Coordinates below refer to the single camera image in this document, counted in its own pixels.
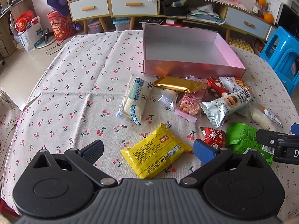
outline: white shopping bag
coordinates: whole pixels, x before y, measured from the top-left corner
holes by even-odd
[[[42,42],[42,28],[39,19],[39,16],[35,17],[31,20],[30,28],[18,33],[27,52],[34,50]]]

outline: purple hat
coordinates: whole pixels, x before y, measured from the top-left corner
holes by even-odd
[[[47,0],[47,4],[50,5],[55,11],[58,11],[62,16],[70,15],[70,9],[68,7],[67,0]]]

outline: barcode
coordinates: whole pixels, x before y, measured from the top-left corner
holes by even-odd
[[[174,154],[180,148],[181,147],[179,145],[176,145],[173,149],[171,149],[169,152],[166,153],[166,156],[170,157],[172,154]]]
[[[263,145],[263,151],[273,154],[274,148]]]

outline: yellow snack package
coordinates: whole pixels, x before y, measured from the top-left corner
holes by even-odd
[[[183,152],[192,148],[177,139],[161,123],[150,136],[132,148],[121,150],[122,155],[141,179],[150,179],[172,164]]]

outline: gold snack package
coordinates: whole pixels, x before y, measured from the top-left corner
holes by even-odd
[[[177,139],[161,123],[150,136],[132,148],[121,150],[122,155],[141,179],[150,179],[172,164],[183,152],[192,148]]]
[[[162,77],[154,82],[154,86],[172,89],[183,93],[195,93],[203,88],[204,82],[192,81],[176,77]]]

